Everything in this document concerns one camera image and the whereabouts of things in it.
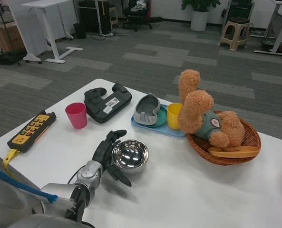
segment black chair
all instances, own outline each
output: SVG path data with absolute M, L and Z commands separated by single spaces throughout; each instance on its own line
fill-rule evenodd
M 124 8 L 124 0 L 121 0 L 122 10 L 123 10 L 122 12 L 127 18 L 127 22 L 123 23 L 123 28 L 125 29 L 125 25 L 133 25 L 134 31 L 137 32 L 137 25 L 144 24 L 144 25 L 149 25 L 149 28 L 152 29 L 151 24 L 149 24 L 145 18 L 149 12 L 149 0 L 146 0 L 146 5 L 147 5 L 146 9 L 133 12 L 130 9 L 136 6 L 136 1 L 137 0 L 129 0 L 128 7 Z

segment blue cable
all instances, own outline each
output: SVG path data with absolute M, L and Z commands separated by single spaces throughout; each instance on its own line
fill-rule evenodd
M 16 188 L 23 189 L 23 190 L 31 192 L 35 195 L 45 197 L 49 200 L 50 203 L 54 203 L 56 201 L 56 199 L 58 198 L 57 195 L 51 195 L 51 194 L 36 190 L 34 188 L 31 188 L 30 186 L 28 186 L 26 184 L 20 183 L 17 180 L 13 179 L 12 177 L 8 176 L 7 174 L 5 174 L 1 171 L 0 171 L 0 179 L 9 183 L 10 185 L 13 185 Z

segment brown teddy bear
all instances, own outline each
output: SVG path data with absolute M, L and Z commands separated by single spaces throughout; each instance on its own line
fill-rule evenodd
M 186 70 L 181 73 L 179 90 L 183 107 L 179 113 L 179 127 L 186 133 L 209 140 L 224 151 L 237 151 L 243 142 L 245 130 L 235 112 L 215 114 L 214 100 L 204 90 L 197 90 L 200 73 Z

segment gray carpet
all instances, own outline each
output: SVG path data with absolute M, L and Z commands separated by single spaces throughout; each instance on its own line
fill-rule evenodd
M 96 78 L 179 101 L 178 76 L 200 71 L 201 89 L 214 97 L 215 109 L 234 110 L 258 131 L 282 139 L 282 58 L 255 54 L 260 40 L 229 51 L 218 46 L 220 28 L 193 32 L 188 24 L 161 22 L 120 36 L 58 42 L 82 47 L 63 65 L 44 62 L 0 66 L 0 137 Z M 51 52 L 40 55 L 43 60 Z

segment woven basket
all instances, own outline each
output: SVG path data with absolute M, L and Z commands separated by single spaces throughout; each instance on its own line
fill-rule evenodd
M 246 121 L 240 119 L 240 122 L 244 126 L 245 136 L 242 142 L 242 146 L 254 146 L 261 149 L 261 140 L 257 131 Z M 186 137 L 192 147 L 203 157 L 205 160 L 217 164 L 217 165 L 234 165 L 248 162 L 255 157 L 250 158 L 221 158 L 211 155 L 208 152 L 208 148 L 212 147 L 208 140 L 200 139 L 193 134 L 186 134 Z

